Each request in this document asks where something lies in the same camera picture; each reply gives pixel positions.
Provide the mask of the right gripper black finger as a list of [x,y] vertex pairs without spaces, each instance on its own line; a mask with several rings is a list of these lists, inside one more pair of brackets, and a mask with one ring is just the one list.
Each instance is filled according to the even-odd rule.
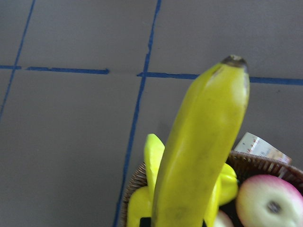
[[151,227],[151,223],[151,217],[142,217],[140,218],[139,227]]

